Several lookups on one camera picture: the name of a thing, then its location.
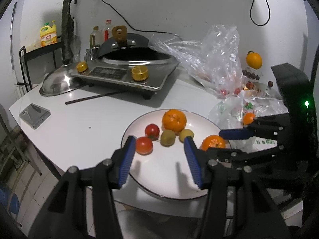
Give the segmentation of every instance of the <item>phone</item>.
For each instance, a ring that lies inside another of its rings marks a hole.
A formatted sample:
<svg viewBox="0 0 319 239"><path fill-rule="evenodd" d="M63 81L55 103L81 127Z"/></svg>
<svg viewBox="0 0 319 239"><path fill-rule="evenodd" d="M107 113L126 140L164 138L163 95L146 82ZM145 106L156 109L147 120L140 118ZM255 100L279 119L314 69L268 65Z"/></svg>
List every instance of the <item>phone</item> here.
<svg viewBox="0 0 319 239"><path fill-rule="evenodd" d="M31 103L19 114L19 117L30 127L36 129L50 115L49 110Z"/></svg>

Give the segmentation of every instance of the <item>clear plastic bag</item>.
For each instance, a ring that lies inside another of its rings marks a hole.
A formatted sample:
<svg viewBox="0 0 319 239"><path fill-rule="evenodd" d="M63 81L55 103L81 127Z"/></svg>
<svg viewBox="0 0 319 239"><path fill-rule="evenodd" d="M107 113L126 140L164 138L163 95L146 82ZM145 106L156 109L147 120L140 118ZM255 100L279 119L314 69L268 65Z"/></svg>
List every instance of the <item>clear plastic bag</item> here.
<svg viewBox="0 0 319 239"><path fill-rule="evenodd" d="M282 100L255 97L251 95L251 91L241 91L238 96L231 96L218 103L208 114L208 119L220 129L242 128L242 120L247 112L262 117L288 113L288 109ZM257 143L255 144L255 140L255 137L248 140L233 140L231 145L245 152L261 150L262 148L258 148Z"/></svg>
<svg viewBox="0 0 319 239"><path fill-rule="evenodd" d="M236 27L213 25L202 42L181 41L178 36L154 34L153 50L174 56L209 92L225 98L242 88L238 58L239 34Z"/></svg>

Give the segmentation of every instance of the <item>small orange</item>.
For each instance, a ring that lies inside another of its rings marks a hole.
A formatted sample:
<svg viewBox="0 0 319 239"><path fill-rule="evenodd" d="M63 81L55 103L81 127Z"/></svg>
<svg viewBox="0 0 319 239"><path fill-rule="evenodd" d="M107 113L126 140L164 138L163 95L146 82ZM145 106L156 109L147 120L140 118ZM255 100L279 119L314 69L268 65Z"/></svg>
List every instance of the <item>small orange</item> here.
<svg viewBox="0 0 319 239"><path fill-rule="evenodd" d="M242 119L243 124L244 125L248 125L250 123L253 123L254 122L254 117L256 117L256 115L254 113L247 112L244 115L244 118Z"/></svg>
<svg viewBox="0 0 319 239"><path fill-rule="evenodd" d="M263 65L263 60L258 53L254 51L249 51L246 56L246 63L249 67L254 69L259 69Z"/></svg>
<svg viewBox="0 0 319 239"><path fill-rule="evenodd" d="M179 110L169 110L162 118L163 127L174 131L175 134L178 134L185 129L186 122L187 119L185 114Z"/></svg>
<svg viewBox="0 0 319 239"><path fill-rule="evenodd" d="M217 135L208 136L202 142L200 149L203 151L207 151L208 148L215 147L215 148L226 148L225 140Z"/></svg>

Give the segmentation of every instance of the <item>black chopstick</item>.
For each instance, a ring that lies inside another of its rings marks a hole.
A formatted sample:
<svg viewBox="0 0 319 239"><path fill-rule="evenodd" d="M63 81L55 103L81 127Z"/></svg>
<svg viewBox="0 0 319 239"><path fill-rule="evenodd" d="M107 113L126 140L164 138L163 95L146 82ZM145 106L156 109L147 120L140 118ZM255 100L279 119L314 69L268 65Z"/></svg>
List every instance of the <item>black chopstick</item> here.
<svg viewBox="0 0 319 239"><path fill-rule="evenodd" d="M124 93L124 92L125 92L125 91L119 91L119 92L110 92L110 93L95 95L95 96L91 96L91 97L86 97L86 98L82 98L82 99L77 99L77 100L73 100L73 101L68 101L68 102L65 103L65 105L72 104L72 103L76 103L76 102L82 102L82 101L86 101L86 100L90 100L90 99L95 99L95 98L99 98L99 97L103 97L103 96L109 96L109 95Z"/></svg>

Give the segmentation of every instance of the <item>black shelf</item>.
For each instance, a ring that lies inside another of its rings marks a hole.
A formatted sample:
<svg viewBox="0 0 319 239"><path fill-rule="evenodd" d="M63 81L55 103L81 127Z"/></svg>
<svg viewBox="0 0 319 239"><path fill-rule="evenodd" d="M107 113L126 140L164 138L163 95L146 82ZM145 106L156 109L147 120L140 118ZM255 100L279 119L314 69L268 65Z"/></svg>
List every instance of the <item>black shelf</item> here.
<svg viewBox="0 0 319 239"><path fill-rule="evenodd" d="M54 51L59 49L59 48L62 48L62 42L58 42L58 43L55 43L55 44L47 45L45 47L41 47L41 48L32 50L32 51L30 51L28 53L26 52L26 47L25 46L23 46L20 49L20 51L19 51L20 66L21 66L21 72L22 72L22 78L23 78L24 86L25 86L25 89L26 89L27 92L29 91L29 88L30 88L30 90L32 90L32 84L31 84L31 79L30 79L30 74L29 74L29 69L28 69L28 61L32 60L34 58L37 58L39 56L42 56L42 55L45 55L45 54L48 54L48 53L52 53L54 68L56 69L56 61L55 61L55 53L54 53ZM24 67L26 69L26 72L27 72L28 83L26 81L26 77L25 77L25 74L24 74L23 65L24 65Z"/></svg>
<svg viewBox="0 0 319 239"><path fill-rule="evenodd" d="M58 42L55 44L51 44L45 47L41 47L35 50L32 50L20 57L20 63L24 63L25 61L32 60L34 58L37 58L39 56L54 52L55 50L62 47L62 42Z"/></svg>

